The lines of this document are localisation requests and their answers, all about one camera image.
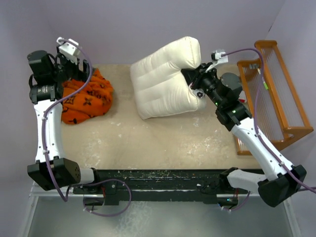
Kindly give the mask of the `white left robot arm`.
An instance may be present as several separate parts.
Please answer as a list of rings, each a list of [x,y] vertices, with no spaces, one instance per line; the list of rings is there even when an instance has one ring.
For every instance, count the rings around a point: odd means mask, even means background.
[[[29,78],[29,97],[38,125],[37,154],[35,163],[27,167],[28,175],[45,191],[84,185],[91,194],[99,192],[102,182],[95,177],[95,170],[80,168],[66,158],[61,134],[62,84],[69,79],[86,82],[94,69],[84,60],[81,70],[78,57],[71,61],[61,50],[56,56],[45,50],[34,51],[27,59],[33,72]]]

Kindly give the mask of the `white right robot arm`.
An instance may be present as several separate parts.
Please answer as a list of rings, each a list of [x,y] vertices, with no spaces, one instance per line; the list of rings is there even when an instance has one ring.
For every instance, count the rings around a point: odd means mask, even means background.
[[[242,92],[239,77],[233,73],[218,77],[217,70],[209,66],[201,64],[181,73],[197,97],[208,96],[214,103],[219,122],[247,146],[263,170],[257,174],[230,168],[219,176],[220,189],[225,193],[235,189],[257,193],[265,204],[276,207],[299,191],[307,172],[302,165],[294,166],[287,160],[255,124],[249,109],[238,100]]]

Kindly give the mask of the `orange patterned pillowcase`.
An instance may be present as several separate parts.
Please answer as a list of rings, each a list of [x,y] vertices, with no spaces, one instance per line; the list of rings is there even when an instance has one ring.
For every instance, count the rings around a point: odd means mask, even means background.
[[[63,101],[61,121],[74,125],[103,116],[110,110],[113,100],[114,89],[97,68],[83,90]]]

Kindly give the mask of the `white pillow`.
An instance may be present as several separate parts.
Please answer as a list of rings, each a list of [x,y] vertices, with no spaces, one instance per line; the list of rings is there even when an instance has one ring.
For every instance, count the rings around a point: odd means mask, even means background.
[[[200,44],[194,37],[175,40],[132,64],[130,79],[140,118],[205,109],[206,98],[198,98],[181,73],[182,69],[196,69],[200,64]]]

